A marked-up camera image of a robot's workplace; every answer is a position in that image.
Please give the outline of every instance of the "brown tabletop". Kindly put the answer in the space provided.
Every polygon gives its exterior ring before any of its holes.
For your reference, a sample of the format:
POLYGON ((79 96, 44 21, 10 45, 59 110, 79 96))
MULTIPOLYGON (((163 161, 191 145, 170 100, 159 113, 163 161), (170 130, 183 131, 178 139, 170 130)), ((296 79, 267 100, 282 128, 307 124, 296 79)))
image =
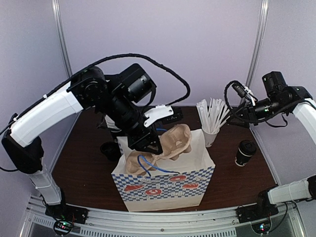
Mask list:
MULTIPOLYGON (((199 129, 195 107, 183 107, 184 119, 191 130, 199 129)), ((112 141, 109 131, 96 129, 101 115, 93 110, 83 112, 54 168, 53 177, 64 190, 70 204, 126 211, 112 180, 115 162, 108 161, 100 146, 112 141)), ((171 128, 174 124, 165 125, 171 128)), ((275 186, 268 165, 258 149, 245 167, 238 167, 235 154, 241 140, 254 137, 247 128, 224 125, 208 152, 216 164, 213 176, 200 206, 169 211, 210 210, 256 202, 260 191, 275 186)))

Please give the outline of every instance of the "checkered paper bag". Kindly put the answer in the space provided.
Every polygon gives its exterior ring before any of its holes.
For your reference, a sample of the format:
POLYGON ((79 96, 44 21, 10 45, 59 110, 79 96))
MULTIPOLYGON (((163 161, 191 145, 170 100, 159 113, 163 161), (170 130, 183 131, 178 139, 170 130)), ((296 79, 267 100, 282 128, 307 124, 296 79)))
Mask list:
POLYGON ((176 160, 158 160, 157 166, 177 173, 150 171, 151 177, 130 175, 125 158, 131 153, 127 138, 119 137, 122 156, 112 172, 115 185, 129 211, 154 211, 198 206, 212 177, 215 164, 205 148, 201 129, 191 131, 192 151, 176 160))

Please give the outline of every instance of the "paper cup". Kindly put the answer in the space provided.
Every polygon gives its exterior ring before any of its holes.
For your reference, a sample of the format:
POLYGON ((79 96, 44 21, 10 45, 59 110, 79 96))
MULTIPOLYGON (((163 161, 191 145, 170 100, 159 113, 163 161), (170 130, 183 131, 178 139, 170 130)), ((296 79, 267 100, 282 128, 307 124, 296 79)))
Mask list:
POLYGON ((219 133, 219 128, 212 133, 205 132, 203 128, 202 131, 205 140, 205 147, 211 147, 213 145, 213 142, 215 141, 217 134, 219 133))

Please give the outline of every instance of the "white bracket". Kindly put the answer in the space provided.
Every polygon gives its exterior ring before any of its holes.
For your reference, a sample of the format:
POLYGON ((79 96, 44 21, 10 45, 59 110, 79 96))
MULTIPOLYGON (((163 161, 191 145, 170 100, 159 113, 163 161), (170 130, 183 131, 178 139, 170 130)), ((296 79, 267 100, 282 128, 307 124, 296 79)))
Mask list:
POLYGON ((157 105, 156 107, 146 111, 144 115, 148 118, 144 122, 145 127, 149 127, 158 119, 173 115, 173 109, 170 105, 157 105))

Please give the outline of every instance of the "black cable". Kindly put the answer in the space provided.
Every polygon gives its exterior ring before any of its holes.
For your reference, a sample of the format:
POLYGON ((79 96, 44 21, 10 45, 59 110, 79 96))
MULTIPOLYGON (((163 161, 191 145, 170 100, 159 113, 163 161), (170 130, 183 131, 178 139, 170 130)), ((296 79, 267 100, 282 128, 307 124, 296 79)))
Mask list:
MULTIPOLYGON (((106 61, 110 61, 110 60, 113 60, 113 59, 117 59, 117 58, 127 58, 127 57, 134 57, 134 58, 142 58, 142 59, 145 59, 149 62, 151 62, 152 64, 154 64, 155 66, 165 70, 166 72, 172 74, 174 77, 176 77, 180 82, 182 82, 182 84, 186 87, 187 89, 187 93, 182 96, 181 98, 175 100, 175 101, 172 101, 171 103, 169 103, 168 105, 172 105, 172 104, 175 104, 177 102, 180 102, 186 98, 189 97, 190 95, 190 92, 191 92, 191 89, 190 89, 190 86, 189 84, 182 78, 180 77, 178 74, 176 74, 173 70, 171 70, 170 68, 164 66, 163 64, 160 64, 158 62, 156 62, 155 60, 151 59, 150 57, 148 56, 145 56, 145 55, 142 55, 142 54, 138 54, 138 53, 125 53, 125 54, 117 54, 117 55, 112 55, 112 56, 109 56, 109 57, 105 57, 105 58, 102 58, 94 63, 91 63, 90 65, 86 66, 85 68, 81 69, 80 71, 76 72, 75 74, 73 74, 70 78, 68 78, 67 80, 65 80, 64 82, 62 82, 61 84, 59 84, 57 87, 55 87, 53 90, 51 90, 47 96, 51 96, 53 93, 55 93, 57 90, 59 90, 60 88, 62 88, 64 85, 66 85, 67 83, 71 82, 72 79, 74 79, 75 77, 77 77, 78 75, 80 75, 81 73, 87 71, 88 69, 100 64, 100 63, 103 63, 103 62, 106 62, 106 61)), ((30 107, 28 107, 25 111, 23 111, 21 114, 20 114, 20 117, 22 117, 24 114, 26 114, 28 111, 30 111, 32 108, 34 108, 36 105, 38 105, 40 102, 42 102, 44 100, 44 98, 41 98, 39 99, 38 101, 36 101, 33 105, 31 105, 30 107)))
POLYGON ((15 171, 19 171, 18 169, 5 169, 5 168, 2 168, 1 166, 0 166, 0 170, 5 171, 5 172, 15 172, 15 171))
POLYGON ((286 202, 285 202, 284 204, 285 204, 285 206, 286 206, 286 211, 285 211, 285 214, 284 214, 283 218, 282 218, 281 221, 276 225, 276 227, 274 227, 274 229, 272 229, 272 230, 269 231, 269 233, 275 231, 275 230, 282 224, 282 222, 284 221, 284 219, 286 218, 287 211, 288 211, 288 206, 287 206, 286 202))
POLYGON ((252 98, 254 98, 256 102, 258 101, 257 97, 255 97, 255 96, 252 95, 252 94, 249 94, 249 95, 250 95, 252 98))
POLYGON ((282 113, 281 116, 282 116, 283 121, 285 122, 285 125, 273 125, 267 121, 266 121, 266 124, 269 125, 270 127, 275 127, 275 128, 286 127, 288 125, 288 121, 285 119, 285 117, 283 115, 284 115, 284 113, 282 113))
POLYGON ((9 127, 11 127, 12 124, 14 124, 15 121, 10 122, 5 128, 0 132, 0 135, 3 134, 9 127))
POLYGON ((230 106, 230 104, 229 104, 229 102, 228 102, 227 91, 228 91, 228 88, 229 88, 232 84, 234 84, 234 83, 238 83, 239 85, 242 86, 242 84, 241 84, 239 81, 237 81, 237 80, 233 80, 233 81, 231 81, 230 83, 228 83, 228 84, 226 85, 226 87, 225 87, 225 90, 224 90, 224 99, 225 99, 225 103, 226 103, 226 105, 227 105, 229 111, 234 115, 235 118, 237 118, 238 120, 243 121, 243 122, 247 122, 247 123, 261 123, 261 122, 265 122, 265 121, 268 121, 268 120, 274 118, 274 117, 277 116, 278 114, 280 114, 280 113, 282 113, 282 112, 284 112, 284 111, 286 111, 286 110, 292 108, 293 106, 296 106, 296 105, 298 105, 298 104, 300 104, 300 103, 303 103, 303 102, 309 103, 309 104, 316 110, 316 107, 315 107, 310 101, 305 100, 305 99, 301 99, 301 100, 294 101, 294 102, 292 102, 292 103, 290 103, 290 104, 288 104, 288 105, 285 105, 284 107, 282 107, 281 109, 279 109, 278 111, 276 111, 274 114, 269 115, 269 116, 267 116, 267 117, 265 117, 265 118, 256 119, 256 120, 244 119, 244 118, 241 118, 240 116, 238 116, 238 115, 233 111, 232 107, 230 106))

